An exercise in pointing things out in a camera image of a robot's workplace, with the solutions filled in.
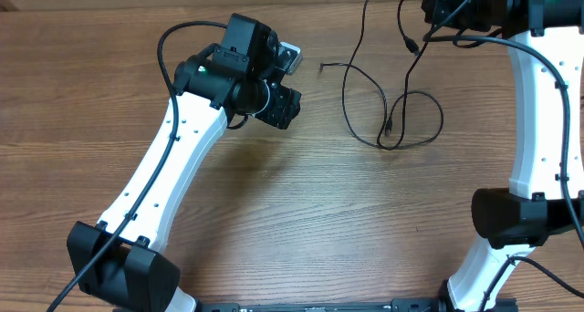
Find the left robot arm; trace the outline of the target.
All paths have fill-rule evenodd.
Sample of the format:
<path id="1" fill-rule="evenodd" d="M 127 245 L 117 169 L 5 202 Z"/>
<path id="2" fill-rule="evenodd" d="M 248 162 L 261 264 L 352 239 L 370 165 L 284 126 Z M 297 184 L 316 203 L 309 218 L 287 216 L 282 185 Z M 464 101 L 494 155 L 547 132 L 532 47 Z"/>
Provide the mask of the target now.
<path id="1" fill-rule="evenodd" d="M 282 85 L 302 61 L 299 47 L 239 14 L 223 29 L 221 42 L 164 74 L 168 109 L 137 170 L 95 224 L 70 231 L 72 287 L 125 311 L 201 309 L 163 254 L 183 197 L 234 116 L 284 130 L 300 110 L 299 92 Z"/>

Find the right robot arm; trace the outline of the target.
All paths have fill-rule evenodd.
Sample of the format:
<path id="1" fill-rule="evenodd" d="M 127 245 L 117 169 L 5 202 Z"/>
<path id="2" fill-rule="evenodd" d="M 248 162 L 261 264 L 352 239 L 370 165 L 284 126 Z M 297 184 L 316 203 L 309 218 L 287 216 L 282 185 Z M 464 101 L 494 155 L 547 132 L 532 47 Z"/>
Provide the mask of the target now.
<path id="1" fill-rule="evenodd" d="M 433 309 L 514 311 L 497 295 L 516 266 L 549 237 L 583 231 L 583 0 L 423 0 L 422 10 L 426 42 L 443 41 L 450 27 L 458 46 L 506 46 L 516 90 L 509 184 L 474 193 L 474 243 Z"/>

